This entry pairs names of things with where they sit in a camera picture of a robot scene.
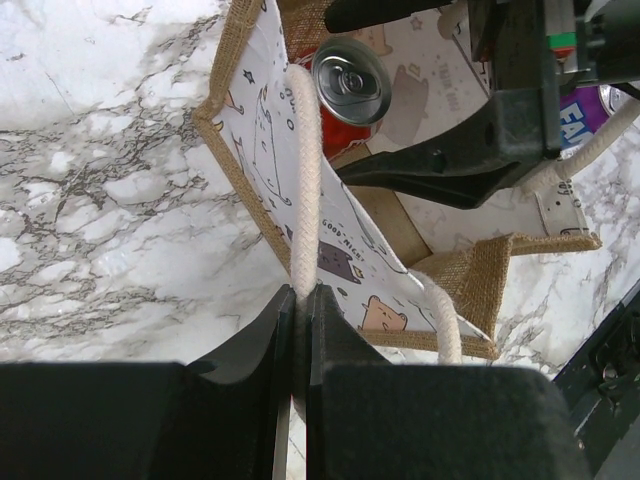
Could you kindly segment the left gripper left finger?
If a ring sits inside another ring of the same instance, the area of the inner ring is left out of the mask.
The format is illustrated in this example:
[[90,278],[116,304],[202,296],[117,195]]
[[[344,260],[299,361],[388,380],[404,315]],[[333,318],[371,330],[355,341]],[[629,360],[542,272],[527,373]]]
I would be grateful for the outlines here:
[[249,325],[187,365],[3,364],[2,477],[283,477],[294,307],[281,287]]

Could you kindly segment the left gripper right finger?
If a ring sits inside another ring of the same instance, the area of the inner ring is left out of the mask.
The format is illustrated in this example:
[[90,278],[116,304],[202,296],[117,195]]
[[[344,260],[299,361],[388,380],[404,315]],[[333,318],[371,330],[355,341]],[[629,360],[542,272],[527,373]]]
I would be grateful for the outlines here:
[[586,479],[559,390],[513,367],[394,365],[332,289],[306,306],[311,479]]

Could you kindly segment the red soda can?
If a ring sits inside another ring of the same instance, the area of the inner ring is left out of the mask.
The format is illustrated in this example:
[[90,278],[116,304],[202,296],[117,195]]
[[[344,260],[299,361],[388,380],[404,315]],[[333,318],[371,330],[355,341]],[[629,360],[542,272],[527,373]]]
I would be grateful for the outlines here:
[[310,71],[319,100],[323,150],[331,160],[369,140],[391,104],[391,82],[374,51],[334,37],[314,52]]

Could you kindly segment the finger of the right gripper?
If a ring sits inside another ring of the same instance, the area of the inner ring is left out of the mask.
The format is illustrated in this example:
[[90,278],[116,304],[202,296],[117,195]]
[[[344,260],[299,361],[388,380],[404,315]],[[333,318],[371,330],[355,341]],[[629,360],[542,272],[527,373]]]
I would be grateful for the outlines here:
[[345,33],[451,3],[451,0],[335,0],[324,11],[324,23],[330,33]]

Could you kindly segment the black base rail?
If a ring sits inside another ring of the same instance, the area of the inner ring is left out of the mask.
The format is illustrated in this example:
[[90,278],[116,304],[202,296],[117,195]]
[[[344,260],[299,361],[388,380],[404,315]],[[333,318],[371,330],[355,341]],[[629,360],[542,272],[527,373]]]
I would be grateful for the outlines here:
[[639,287],[554,379],[595,479],[639,477]]

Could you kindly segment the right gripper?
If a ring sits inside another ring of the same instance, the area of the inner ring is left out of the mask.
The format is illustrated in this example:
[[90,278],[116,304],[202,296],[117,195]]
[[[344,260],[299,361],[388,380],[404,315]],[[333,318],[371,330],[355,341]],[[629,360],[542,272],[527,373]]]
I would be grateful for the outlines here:
[[558,158],[559,90],[639,80],[637,1],[469,1],[467,13],[486,103],[438,136],[338,168],[345,184],[476,208]]

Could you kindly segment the canvas tote bag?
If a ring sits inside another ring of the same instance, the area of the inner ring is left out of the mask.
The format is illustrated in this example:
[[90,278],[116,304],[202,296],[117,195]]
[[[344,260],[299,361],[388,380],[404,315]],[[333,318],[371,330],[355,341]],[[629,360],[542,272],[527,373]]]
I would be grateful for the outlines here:
[[[308,65],[325,39],[321,1],[234,1],[216,52],[196,128],[288,271],[299,210],[298,89],[292,63]],[[458,211],[373,187],[349,187],[336,168],[390,145],[384,128],[363,129],[322,164],[317,278],[331,286],[351,325],[377,346],[434,351],[436,284],[459,316],[461,351],[494,360],[494,335],[516,256],[591,258],[601,239],[568,183],[533,193],[500,191],[486,206]]]

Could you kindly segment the purple Fanta can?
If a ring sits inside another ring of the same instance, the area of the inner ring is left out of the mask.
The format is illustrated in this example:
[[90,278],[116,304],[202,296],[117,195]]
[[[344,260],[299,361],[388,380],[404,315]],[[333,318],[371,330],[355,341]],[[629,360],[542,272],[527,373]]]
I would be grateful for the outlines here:
[[563,97],[560,159],[580,171],[610,147],[639,116],[638,86],[589,86]]

